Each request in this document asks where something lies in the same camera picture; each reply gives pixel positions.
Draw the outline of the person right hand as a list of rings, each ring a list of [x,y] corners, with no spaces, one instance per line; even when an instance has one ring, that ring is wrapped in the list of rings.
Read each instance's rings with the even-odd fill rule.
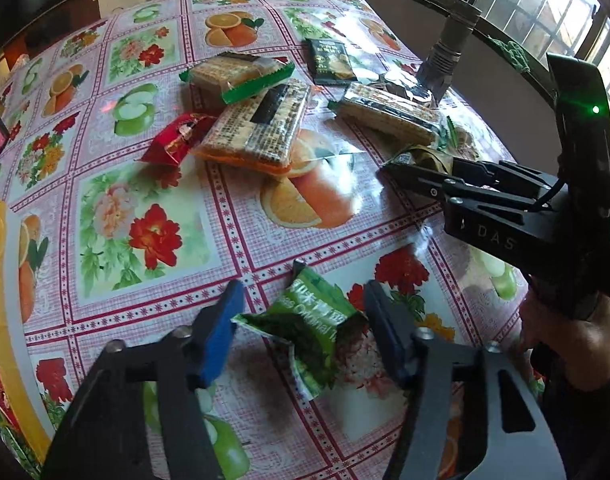
[[[523,346],[544,344],[552,349],[575,388],[592,391],[609,381],[610,298],[599,296],[588,320],[567,320],[547,309],[530,289],[520,304],[520,316]]]

